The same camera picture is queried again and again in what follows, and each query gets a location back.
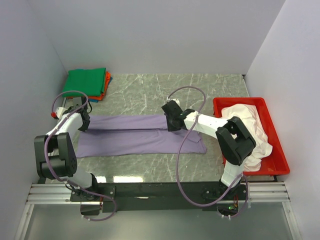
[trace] white cloth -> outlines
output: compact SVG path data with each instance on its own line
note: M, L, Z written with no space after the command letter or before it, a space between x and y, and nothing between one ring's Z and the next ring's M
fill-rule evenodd
M268 143L268 136L262 127L256 106L235 104L233 106L223 108L221 113L222 117L226 119L230 119L233 116L240 118L253 136L256 142L256 147L245 162L244 170L247 172L259 171L261 167L261 159L269 156L273 147Z

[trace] red plastic container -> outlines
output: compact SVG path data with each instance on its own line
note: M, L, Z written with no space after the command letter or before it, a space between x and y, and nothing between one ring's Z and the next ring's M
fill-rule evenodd
M213 99L213 115L217 118L221 118L222 109L231 107L235 104L248 104L256 106L261 124L268 136L268 142L273 146L271 155L262 159L261 168L259 171L245 171L244 174L246 176L274 176L286 175L290 173L284 151L282 150L265 100L262 97L216 97Z

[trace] gray marble surface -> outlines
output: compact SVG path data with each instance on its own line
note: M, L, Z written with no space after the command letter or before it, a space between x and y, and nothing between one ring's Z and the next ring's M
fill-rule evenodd
M193 85L207 97L202 113L213 115L213 98L248 97L239 74L114 74L103 101L92 103L91 115L163 114L161 106L178 87ZM195 89L182 89L173 95L182 109L197 110L203 96ZM223 173L218 141L203 134L206 154L181 154L179 175L182 181L218 181ZM79 133L73 140L77 150ZM93 173L99 182L175 182L176 154L137 154L78 158L78 166Z

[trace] green cloth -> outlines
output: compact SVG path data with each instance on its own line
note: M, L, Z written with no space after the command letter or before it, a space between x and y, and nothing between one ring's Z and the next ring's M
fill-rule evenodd
M62 92L76 90L88 96L100 96L105 89L106 68L70 70ZM63 97L79 97L79 93L65 93Z

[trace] purple cloth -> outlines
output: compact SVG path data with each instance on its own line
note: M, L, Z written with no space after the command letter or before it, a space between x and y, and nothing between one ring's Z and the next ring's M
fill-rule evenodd
M186 132L168 132L164 115L92 116L88 130L80 133L76 156L175 154ZM190 133L181 149L181 153L206 151L196 131Z

